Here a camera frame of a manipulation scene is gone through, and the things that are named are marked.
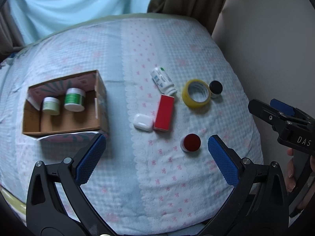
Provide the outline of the person's right hand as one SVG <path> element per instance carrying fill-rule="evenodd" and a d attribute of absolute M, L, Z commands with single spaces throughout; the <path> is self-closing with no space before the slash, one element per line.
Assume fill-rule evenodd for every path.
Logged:
<path fill-rule="evenodd" d="M 287 155 L 293 156 L 293 154 L 294 154 L 294 150 L 292 148 L 288 148 Z M 311 156 L 310 158 L 310 166 L 314 172 L 314 156 Z M 294 172 L 295 172 L 295 167 L 294 167 L 293 158 L 292 158 L 287 164 L 287 176 L 285 178 L 286 189 L 288 192 L 291 192 L 295 188 L 295 185 L 296 185 L 295 180 L 294 180 Z"/>

